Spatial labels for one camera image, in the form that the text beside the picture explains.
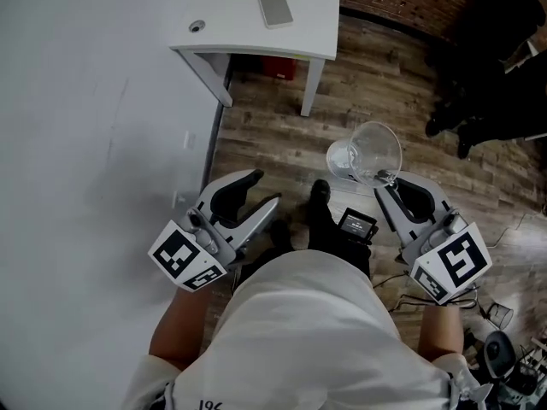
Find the person's left black shoe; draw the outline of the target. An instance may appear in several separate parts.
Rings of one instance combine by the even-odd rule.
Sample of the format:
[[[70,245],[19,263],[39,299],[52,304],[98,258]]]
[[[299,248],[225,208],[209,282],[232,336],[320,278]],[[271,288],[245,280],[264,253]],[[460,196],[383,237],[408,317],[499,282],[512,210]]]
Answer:
[[[292,249],[291,233],[284,220],[276,220],[270,226],[270,239],[276,248]]]

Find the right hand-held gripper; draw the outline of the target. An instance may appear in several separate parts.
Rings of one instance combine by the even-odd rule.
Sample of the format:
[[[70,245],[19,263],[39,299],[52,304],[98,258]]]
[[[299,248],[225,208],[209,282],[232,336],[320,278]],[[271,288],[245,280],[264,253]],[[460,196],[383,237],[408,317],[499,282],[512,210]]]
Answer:
[[[375,189],[374,195],[401,242],[409,276],[438,305],[447,304],[491,268],[477,224],[468,223],[457,210],[449,212],[449,199],[436,182],[401,172],[394,185]]]

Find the person's left forearm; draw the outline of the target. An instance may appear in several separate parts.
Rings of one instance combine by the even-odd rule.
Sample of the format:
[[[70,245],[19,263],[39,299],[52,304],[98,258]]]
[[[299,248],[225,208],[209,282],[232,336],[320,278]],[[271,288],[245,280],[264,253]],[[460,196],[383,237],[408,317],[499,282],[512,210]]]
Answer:
[[[150,340],[149,354],[184,371],[199,356],[212,286],[196,292],[178,288]]]

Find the person's white t-shirt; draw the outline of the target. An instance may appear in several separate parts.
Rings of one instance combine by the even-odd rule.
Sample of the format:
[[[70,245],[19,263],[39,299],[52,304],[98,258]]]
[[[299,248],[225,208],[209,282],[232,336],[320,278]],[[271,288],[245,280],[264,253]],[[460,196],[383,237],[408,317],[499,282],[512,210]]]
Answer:
[[[122,410],[486,410],[462,354],[434,361],[401,339],[369,278],[299,250],[234,292],[184,371],[147,354]]]

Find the person's right black shoe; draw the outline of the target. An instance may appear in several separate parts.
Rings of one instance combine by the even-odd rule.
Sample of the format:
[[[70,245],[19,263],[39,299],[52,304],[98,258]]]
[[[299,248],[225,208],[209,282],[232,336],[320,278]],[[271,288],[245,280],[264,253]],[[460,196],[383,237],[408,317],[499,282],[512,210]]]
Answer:
[[[331,188],[324,179],[317,179],[311,188],[309,201],[319,204],[328,204],[331,197]]]

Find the person's black trousers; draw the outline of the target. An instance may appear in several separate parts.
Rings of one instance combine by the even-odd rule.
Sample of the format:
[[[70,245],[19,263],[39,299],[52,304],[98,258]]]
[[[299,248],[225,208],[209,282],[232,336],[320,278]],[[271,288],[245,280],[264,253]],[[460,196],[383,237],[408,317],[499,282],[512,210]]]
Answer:
[[[367,244],[359,244],[348,239],[337,227],[326,204],[311,205],[307,208],[309,227],[308,249],[335,255],[370,277],[369,258],[371,251]],[[238,284],[242,284],[268,262],[295,249],[273,247],[261,253],[252,263],[241,267]]]

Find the person's black shoe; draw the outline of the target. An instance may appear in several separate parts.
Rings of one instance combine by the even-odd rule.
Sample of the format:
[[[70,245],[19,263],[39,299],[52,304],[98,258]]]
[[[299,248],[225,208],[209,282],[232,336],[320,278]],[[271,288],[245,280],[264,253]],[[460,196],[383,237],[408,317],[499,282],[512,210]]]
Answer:
[[[291,233],[284,220],[276,220],[270,226],[270,239],[276,248],[292,249]]]
[[[317,179],[311,188],[309,201],[319,204],[328,204],[331,197],[331,188],[324,179]]]

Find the clear glass cup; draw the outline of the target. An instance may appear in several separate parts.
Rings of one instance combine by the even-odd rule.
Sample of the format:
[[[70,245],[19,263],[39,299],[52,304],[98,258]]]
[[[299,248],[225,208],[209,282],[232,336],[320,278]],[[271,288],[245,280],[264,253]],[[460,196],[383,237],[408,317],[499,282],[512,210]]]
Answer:
[[[358,126],[347,138],[333,142],[326,153],[327,167],[334,176],[371,188],[393,185],[402,161],[396,134],[376,121]]]

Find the red box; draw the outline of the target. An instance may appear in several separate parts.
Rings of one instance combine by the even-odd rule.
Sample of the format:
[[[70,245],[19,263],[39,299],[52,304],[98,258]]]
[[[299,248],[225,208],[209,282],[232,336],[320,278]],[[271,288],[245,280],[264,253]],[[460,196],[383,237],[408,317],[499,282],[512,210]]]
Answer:
[[[271,78],[294,80],[297,68],[295,59],[277,56],[261,56],[262,74]]]

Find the black screen device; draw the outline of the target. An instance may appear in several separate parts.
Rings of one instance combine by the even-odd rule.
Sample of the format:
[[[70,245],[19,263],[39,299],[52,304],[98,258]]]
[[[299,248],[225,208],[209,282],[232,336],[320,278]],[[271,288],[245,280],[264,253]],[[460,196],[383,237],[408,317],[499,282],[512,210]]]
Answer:
[[[358,243],[369,243],[379,229],[375,218],[352,208],[345,209],[338,228],[347,238]]]

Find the person's right forearm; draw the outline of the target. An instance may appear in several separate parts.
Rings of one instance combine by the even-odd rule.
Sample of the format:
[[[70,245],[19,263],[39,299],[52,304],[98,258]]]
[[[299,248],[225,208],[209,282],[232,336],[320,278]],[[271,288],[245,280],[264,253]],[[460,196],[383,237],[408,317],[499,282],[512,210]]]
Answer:
[[[426,306],[417,353],[428,361],[446,354],[462,354],[464,330],[458,307]]]

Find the white table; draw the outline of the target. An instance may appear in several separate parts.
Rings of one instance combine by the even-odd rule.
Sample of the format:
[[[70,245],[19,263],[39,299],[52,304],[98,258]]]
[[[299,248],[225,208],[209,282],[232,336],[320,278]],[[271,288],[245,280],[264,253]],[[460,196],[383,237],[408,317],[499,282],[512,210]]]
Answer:
[[[225,107],[232,98],[206,56],[210,54],[277,56],[308,62],[301,114],[309,116],[324,65],[336,58],[339,0],[287,0],[293,23],[265,27],[258,0],[190,0],[168,46],[179,52],[213,96]],[[189,25],[206,27],[190,33]]]

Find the grey square coaster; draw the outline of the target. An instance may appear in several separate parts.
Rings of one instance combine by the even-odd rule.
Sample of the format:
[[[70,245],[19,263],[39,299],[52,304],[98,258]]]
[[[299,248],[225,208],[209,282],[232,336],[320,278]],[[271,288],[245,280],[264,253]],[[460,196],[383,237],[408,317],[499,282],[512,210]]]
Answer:
[[[294,19],[287,0],[258,0],[267,29],[290,26]]]

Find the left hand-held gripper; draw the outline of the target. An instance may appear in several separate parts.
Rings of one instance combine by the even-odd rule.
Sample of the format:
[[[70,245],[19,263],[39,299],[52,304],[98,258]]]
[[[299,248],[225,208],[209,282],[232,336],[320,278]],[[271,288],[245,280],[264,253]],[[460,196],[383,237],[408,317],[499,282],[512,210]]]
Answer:
[[[238,219],[249,189],[263,176],[260,169],[229,173],[203,189],[196,207],[168,222],[148,255],[171,282],[183,290],[198,291],[232,270],[238,250],[277,213],[280,193],[264,198]]]

